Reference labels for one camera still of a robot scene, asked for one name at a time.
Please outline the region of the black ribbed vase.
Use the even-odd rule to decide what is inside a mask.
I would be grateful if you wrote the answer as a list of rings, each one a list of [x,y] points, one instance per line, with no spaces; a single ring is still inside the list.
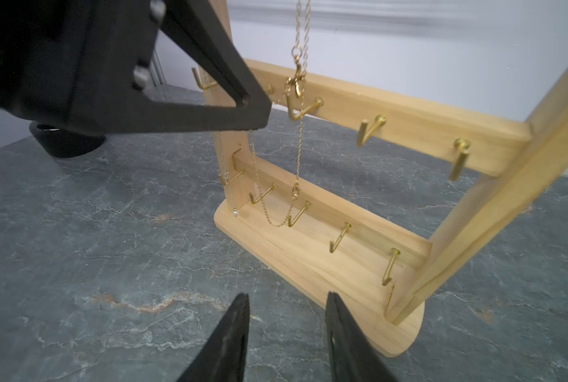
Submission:
[[[50,156],[57,159],[87,154],[99,148],[106,140],[104,135],[82,135],[35,121],[30,123],[29,132]]]

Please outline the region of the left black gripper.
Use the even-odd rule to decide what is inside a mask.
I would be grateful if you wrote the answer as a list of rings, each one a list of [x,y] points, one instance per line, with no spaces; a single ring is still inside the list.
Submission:
[[[0,1],[0,109],[82,134],[166,132],[143,95],[163,1]]]

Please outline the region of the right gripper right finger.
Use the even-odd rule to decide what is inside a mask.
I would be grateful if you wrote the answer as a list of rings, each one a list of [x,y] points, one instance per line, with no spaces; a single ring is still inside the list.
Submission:
[[[397,381],[335,292],[328,293],[325,321],[332,381]]]

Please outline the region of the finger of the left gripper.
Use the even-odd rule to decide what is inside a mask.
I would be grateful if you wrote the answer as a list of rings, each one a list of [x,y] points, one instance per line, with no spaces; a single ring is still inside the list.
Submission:
[[[86,1],[89,24],[68,124],[86,135],[249,131],[271,101],[207,1]],[[217,82],[234,106],[157,103],[140,89],[159,32]]]

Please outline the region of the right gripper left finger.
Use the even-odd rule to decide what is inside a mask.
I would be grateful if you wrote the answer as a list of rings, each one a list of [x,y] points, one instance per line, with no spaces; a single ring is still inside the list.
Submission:
[[[249,295],[238,294],[177,381],[243,381],[249,329]]]

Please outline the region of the wooden jewelry display stand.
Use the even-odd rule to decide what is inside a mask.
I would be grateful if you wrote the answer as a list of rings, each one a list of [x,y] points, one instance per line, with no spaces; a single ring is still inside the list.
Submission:
[[[400,92],[522,119],[568,64],[568,1],[456,1],[439,38],[371,32],[390,1],[315,1],[309,60],[323,74],[354,68],[356,81],[395,73]],[[309,122],[302,172],[336,195],[427,238],[479,176],[455,183],[446,164],[392,143],[363,148],[352,133]],[[223,197],[206,174],[187,210],[197,226],[176,276],[202,304],[188,337],[207,336],[209,314],[246,291],[258,305],[254,354],[317,355],[317,307],[220,232],[212,213]],[[417,359],[438,350],[465,360],[568,363],[568,178],[557,180],[428,300]]]

